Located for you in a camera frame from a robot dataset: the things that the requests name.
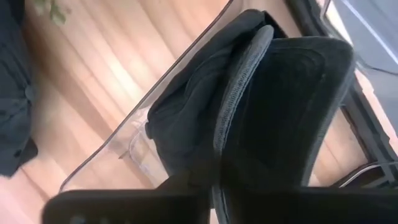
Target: dark cloth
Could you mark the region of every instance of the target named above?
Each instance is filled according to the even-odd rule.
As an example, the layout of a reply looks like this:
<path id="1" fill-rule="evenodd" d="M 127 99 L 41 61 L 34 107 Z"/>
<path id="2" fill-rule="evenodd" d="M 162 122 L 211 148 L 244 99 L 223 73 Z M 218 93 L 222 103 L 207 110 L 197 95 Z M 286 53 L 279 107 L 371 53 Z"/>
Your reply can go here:
<path id="1" fill-rule="evenodd" d="M 239 15 L 193 56 L 152 105 L 146 130 L 169 175 L 211 157 L 215 114 L 228 81 L 225 71 L 267 24 L 275 28 L 275 38 L 286 37 L 267 13 Z"/>
<path id="2" fill-rule="evenodd" d="M 5 176 L 37 154 L 30 139 L 34 91 L 19 27 L 23 2 L 20 6 L 21 1 L 0 0 L 0 175 Z"/>
<path id="3" fill-rule="evenodd" d="M 266 25 L 273 40 L 255 63 Z M 221 156 L 222 174 L 245 187 L 307 185 L 352 71 L 349 44 L 288 39 L 266 12 L 245 11 L 170 82 L 146 131 L 169 175 Z"/>

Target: black fabric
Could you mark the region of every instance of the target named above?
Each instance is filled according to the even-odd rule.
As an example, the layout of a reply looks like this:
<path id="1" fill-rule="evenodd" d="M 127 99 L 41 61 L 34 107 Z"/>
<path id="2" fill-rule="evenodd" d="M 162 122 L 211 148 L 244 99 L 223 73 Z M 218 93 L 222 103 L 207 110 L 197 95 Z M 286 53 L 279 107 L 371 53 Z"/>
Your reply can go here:
<path id="1" fill-rule="evenodd" d="M 273 40 L 234 115 L 225 175 L 254 189 L 307 185 L 352 70 L 352 49 L 340 40 Z"/>
<path id="2" fill-rule="evenodd" d="M 146 131 L 169 175 L 211 157 L 215 114 L 228 82 L 225 70 L 266 24 L 275 27 L 275 38 L 285 37 L 266 12 L 240 14 L 195 54 L 153 104 Z"/>
<path id="3" fill-rule="evenodd" d="M 20 6 L 20 1 L 0 0 L 0 175 L 5 176 L 37 154 L 30 139 L 34 90 L 19 27 Z"/>
<path id="4" fill-rule="evenodd" d="M 242 85 L 234 79 L 246 75 L 234 68 L 267 24 L 275 30 L 274 40 L 243 95 L 231 92 L 231 83 Z M 288 39 L 266 12 L 245 11 L 171 81 L 149 111 L 147 134 L 170 175 L 210 160 L 219 150 L 227 171 L 223 175 L 248 187 L 307 185 L 352 70 L 347 43 Z M 237 96 L 235 107 L 229 99 Z M 218 123 L 231 110 L 231 126 L 220 137 L 216 128 L 225 125 Z M 226 144 L 219 144 L 222 139 Z"/>

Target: hardwood floor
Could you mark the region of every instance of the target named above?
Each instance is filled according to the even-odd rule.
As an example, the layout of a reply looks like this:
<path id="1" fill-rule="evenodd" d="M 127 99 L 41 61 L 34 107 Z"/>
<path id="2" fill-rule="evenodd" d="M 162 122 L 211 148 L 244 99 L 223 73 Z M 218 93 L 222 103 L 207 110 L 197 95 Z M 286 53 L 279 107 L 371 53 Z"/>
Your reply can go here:
<path id="1" fill-rule="evenodd" d="M 10 180 L 0 178 L 0 222 L 38 223 L 62 181 L 115 130 L 149 88 L 222 10 L 226 0 L 63 0 L 66 24 L 37 16 L 27 0 L 24 35 L 38 86 L 33 138 L 39 155 Z M 300 33 L 283 1 L 243 1 L 269 11 L 291 37 Z M 149 188 L 142 166 L 98 154 L 70 188 Z M 151 153 L 142 160 L 160 170 Z M 365 163 L 337 112 L 315 163 L 311 185 L 330 185 Z"/>

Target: wooden floor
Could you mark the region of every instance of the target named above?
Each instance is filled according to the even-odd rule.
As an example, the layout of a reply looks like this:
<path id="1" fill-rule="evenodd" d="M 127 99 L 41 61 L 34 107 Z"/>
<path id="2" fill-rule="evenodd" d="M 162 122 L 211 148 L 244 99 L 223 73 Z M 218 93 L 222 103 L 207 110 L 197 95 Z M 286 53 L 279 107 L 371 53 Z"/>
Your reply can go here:
<path id="1" fill-rule="evenodd" d="M 39 155 L 12 179 L 0 178 L 0 223 L 38 223 L 41 208 L 62 181 L 108 138 L 226 0 L 60 3 L 71 13 L 57 27 L 37 16 L 27 0 L 24 35 L 39 89 L 33 127 Z M 241 8 L 266 9 L 289 36 L 300 36 L 281 0 L 244 1 Z M 338 111 L 310 185 L 330 185 L 365 161 Z M 75 187 L 151 187 L 142 169 L 128 162 L 93 166 L 80 181 Z"/>

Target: cable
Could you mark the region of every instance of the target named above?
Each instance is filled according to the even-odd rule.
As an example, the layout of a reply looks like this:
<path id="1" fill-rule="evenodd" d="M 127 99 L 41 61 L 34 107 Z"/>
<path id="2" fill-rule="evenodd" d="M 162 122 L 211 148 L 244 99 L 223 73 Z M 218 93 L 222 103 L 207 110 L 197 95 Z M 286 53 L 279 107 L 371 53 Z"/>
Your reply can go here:
<path id="1" fill-rule="evenodd" d="M 361 174 L 365 173 L 366 171 L 381 167 L 381 166 L 391 166 L 391 165 L 398 165 L 398 161 L 392 161 L 392 162 L 373 162 L 370 163 L 368 165 L 366 165 L 365 167 L 363 167 L 362 169 L 360 169 L 359 171 L 355 172 L 354 174 L 351 175 L 351 177 L 344 181 L 342 184 L 340 184 L 340 186 L 338 186 L 339 188 L 342 187 L 346 187 L 349 183 L 351 183 L 352 181 L 354 181 L 357 177 L 359 177 Z"/>

